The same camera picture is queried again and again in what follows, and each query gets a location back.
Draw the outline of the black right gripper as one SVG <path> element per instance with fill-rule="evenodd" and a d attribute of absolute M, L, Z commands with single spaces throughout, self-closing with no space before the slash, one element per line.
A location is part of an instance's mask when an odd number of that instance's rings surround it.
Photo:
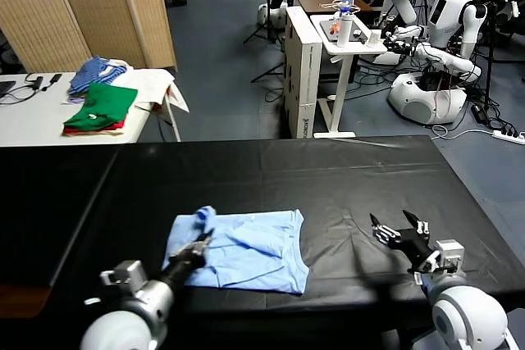
<path fill-rule="evenodd" d="M 403 210 L 403 213 L 414 229 L 393 230 L 371 213 L 374 237 L 381 243 L 387 243 L 389 248 L 401 251 L 411 263 L 409 272 L 433 272 L 437 267 L 438 252 L 429 246 L 429 223 L 410 211 Z"/>

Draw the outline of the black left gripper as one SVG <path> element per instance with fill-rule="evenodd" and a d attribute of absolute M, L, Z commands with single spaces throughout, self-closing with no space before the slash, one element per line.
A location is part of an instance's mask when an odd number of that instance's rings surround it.
<path fill-rule="evenodd" d="M 195 270 L 204 267 L 207 245 L 212 240 L 214 228 L 199 235 L 195 242 L 168 257 L 168 265 L 163 270 L 163 278 L 169 281 L 186 281 Z"/>

